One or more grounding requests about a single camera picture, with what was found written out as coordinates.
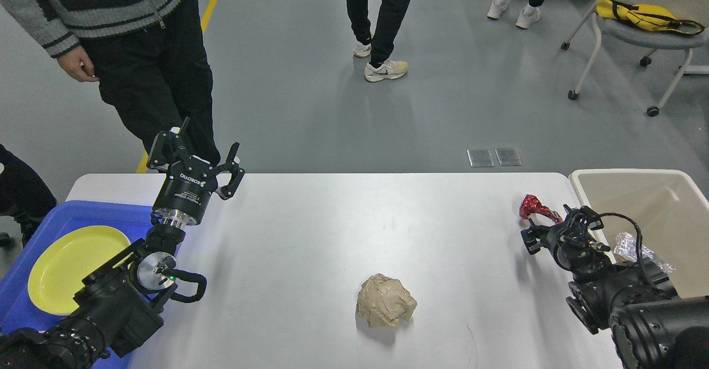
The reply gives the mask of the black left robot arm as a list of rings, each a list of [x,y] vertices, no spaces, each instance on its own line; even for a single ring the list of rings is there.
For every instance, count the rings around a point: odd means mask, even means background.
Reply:
[[[146,236],[122,249],[82,279],[74,294],[78,308],[41,332],[20,328],[2,335],[3,368],[89,368],[110,353],[124,357],[163,326],[163,306],[197,303],[205,276],[180,270],[175,253],[187,226],[202,222],[212,194],[228,200],[245,170],[232,144],[225,162],[211,165],[188,151],[182,126],[159,132],[147,167],[166,167],[166,179],[152,206]]]

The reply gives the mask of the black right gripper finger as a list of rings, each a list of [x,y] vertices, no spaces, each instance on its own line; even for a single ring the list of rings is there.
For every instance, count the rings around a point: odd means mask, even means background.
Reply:
[[[566,217],[562,223],[564,223],[566,229],[587,232],[589,229],[600,230],[604,228],[600,213],[595,212],[590,207],[572,208],[564,204],[564,210],[566,211]]]
[[[521,230],[522,242],[530,255],[539,253],[542,248],[549,250],[550,253],[553,252],[553,246],[548,240],[548,235],[552,228],[549,225],[539,225],[530,222],[528,228]]]

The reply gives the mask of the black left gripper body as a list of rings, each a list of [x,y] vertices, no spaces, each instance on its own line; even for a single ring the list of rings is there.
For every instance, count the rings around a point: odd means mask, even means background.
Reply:
[[[152,158],[150,167],[163,171],[166,179],[152,206],[151,222],[169,226],[200,225],[205,210],[217,187],[215,167],[190,155],[187,162],[167,165]]]

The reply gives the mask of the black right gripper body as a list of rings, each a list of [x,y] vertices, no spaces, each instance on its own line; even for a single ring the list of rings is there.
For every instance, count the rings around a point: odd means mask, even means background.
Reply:
[[[610,248],[598,243],[590,233],[566,229],[564,223],[552,225],[548,235],[553,246],[552,258],[559,267],[574,275],[603,275],[612,270],[605,253]]]

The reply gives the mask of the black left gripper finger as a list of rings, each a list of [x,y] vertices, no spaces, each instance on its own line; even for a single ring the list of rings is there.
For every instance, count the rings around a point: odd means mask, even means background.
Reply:
[[[153,140],[146,162],[147,169],[167,171],[169,166],[179,161],[183,162],[184,169],[192,171],[192,142],[187,134],[190,117],[185,117],[180,127],[172,127],[168,131],[161,131]]]
[[[208,192],[215,192],[218,197],[224,201],[234,197],[241,181],[245,177],[245,170],[240,167],[240,160],[237,157],[239,147],[239,142],[234,142],[227,154],[225,162],[208,170]],[[217,177],[224,173],[228,173],[230,179],[226,184],[220,186]]]

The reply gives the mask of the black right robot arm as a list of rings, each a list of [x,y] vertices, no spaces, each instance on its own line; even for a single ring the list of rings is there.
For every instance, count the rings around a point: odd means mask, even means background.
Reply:
[[[625,368],[706,368],[708,301],[706,296],[680,298],[669,276],[641,252],[636,228],[635,261],[614,264],[610,246],[595,240],[602,213],[590,207],[565,207],[566,215],[526,195],[519,208],[531,221],[539,214],[552,225],[530,222],[521,231],[527,251],[547,248],[554,262],[573,275],[570,311],[592,334],[609,329]]]

